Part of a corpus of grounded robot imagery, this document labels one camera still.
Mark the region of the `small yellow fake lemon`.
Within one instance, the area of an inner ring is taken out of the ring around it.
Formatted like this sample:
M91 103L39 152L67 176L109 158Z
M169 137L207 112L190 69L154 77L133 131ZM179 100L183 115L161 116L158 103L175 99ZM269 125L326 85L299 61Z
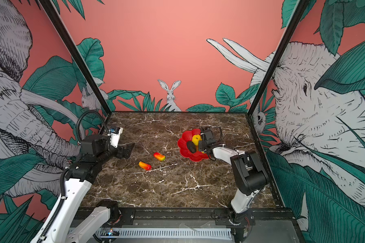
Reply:
M196 135L193 135L192 137L192 142L195 146L198 146L199 145L199 141L201 141L202 138L201 138L201 135L200 134L196 134Z

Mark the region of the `dark brown fake fruit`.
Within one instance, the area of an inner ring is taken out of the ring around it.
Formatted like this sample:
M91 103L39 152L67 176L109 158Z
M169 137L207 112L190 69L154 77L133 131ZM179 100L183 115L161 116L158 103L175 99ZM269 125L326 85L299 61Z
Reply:
M189 150L190 153L194 154L197 151L196 145L194 144L194 142L192 141L188 141L187 142L187 149Z

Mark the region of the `red yellow fake mango front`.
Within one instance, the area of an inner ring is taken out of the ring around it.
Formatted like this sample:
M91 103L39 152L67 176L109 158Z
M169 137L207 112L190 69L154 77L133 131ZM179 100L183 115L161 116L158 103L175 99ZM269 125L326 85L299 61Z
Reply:
M138 164L142 169L146 170L146 171L151 171L152 166L149 164L146 164L144 162L139 162Z

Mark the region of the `red green fake mango back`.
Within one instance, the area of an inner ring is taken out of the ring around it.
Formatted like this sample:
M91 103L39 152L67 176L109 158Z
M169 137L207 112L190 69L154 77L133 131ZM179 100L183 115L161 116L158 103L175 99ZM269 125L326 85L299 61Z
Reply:
M154 153L153 156L154 156L154 158L156 158L157 160L159 160L161 162L165 161L165 159L166 159L166 156L160 154L159 152Z

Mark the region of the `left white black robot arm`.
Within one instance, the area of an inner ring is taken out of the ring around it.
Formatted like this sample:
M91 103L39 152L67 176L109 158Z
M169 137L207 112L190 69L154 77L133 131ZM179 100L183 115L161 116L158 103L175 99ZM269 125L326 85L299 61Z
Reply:
M119 135L90 135L80 141L80 153L75 162L60 176L59 199L33 243L85 243L104 224L121 221L118 202L105 199L73 231L70 226L85 195L97 179L102 166L112 158L128 159L134 143L119 144Z

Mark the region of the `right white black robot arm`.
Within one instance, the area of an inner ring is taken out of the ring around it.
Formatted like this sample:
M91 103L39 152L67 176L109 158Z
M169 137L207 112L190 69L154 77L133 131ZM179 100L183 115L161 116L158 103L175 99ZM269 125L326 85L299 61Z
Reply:
M256 152L239 151L223 144L223 131L219 131L220 138L216 139L210 127L201 127L198 150L210 159L231 165L237 190L230 202L228 218L233 225L238 225L247 216L256 195L268 184L269 177Z

